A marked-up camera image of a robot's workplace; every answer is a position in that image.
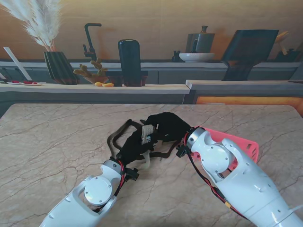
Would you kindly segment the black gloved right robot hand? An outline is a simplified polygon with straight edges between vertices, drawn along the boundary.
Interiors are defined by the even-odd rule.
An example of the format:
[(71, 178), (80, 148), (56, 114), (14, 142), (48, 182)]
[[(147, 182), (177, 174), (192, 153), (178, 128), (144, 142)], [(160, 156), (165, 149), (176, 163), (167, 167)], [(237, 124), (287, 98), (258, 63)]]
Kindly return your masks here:
[(163, 112), (150, 115), (144, 125), (152, 125), (156, 128), (155, 139), (163, 142), (181, 140), (191, 126), (171, 112)]

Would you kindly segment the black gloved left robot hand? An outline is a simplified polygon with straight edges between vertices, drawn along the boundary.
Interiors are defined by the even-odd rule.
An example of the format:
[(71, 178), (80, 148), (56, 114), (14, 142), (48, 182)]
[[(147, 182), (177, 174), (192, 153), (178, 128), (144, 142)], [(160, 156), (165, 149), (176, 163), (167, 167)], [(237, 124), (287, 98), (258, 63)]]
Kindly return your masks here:
[(117, 159), (121, 160), (124, 165), (128, 165), (135, 161), (139, 155), (151, 150), (157, 142), (158, 140), (151, 135), (151, 141), (142, 144), (142, 130), (138, 129), (127, 138), (117, 154)]

